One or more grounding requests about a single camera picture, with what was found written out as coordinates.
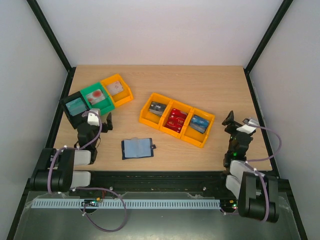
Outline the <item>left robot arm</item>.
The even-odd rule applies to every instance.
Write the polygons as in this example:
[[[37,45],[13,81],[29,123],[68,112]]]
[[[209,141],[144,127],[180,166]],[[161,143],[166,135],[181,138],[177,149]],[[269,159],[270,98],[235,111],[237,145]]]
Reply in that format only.
[[[73,147],[44,148],[30,178],[33,191],[67,192],[72,187],[74,166],[93,164],[97,156],[97,141],[102,133],[113,130],[112,114],[103,122],[99,112],[86,111],[77,130]]]

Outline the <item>blue leather card holder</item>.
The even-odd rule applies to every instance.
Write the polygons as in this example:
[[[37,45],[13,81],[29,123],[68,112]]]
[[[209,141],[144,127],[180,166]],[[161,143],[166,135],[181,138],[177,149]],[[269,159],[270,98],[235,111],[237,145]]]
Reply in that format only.
[[[121,141],[122,160],[151,158],[156,148],[152,138],[124,139]]]

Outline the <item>yellow triple storage bin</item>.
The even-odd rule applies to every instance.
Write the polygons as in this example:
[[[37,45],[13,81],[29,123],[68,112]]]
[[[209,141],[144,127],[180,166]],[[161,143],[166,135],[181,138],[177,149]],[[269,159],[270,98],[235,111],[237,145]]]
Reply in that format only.
[[[203,148],[215,115],[158,93],[152,93],[140,111],[139,122]]]

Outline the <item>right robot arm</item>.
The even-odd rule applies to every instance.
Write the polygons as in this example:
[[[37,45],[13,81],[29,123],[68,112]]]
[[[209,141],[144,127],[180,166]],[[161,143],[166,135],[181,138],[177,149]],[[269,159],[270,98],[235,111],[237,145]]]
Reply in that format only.
[[[224,155],[223,165],[228,170],[226,178],[218,183],[218,191],[237,199],[235,209],[244,218],[261,222],[275,223],[279,219],[278,180],[274,176],[261,173],[250,163],[270,160],[277,155],[282,147],[282,139],[270,128],[260,126],[252,118],[243,120],[243,124],[234,120],[231,110],[222,122],[224,131],[230,135],[228,150]],[[257,129],[273,133],[279,142],[274,154],[261,159],[247,159],[246,153],[253,134]]]

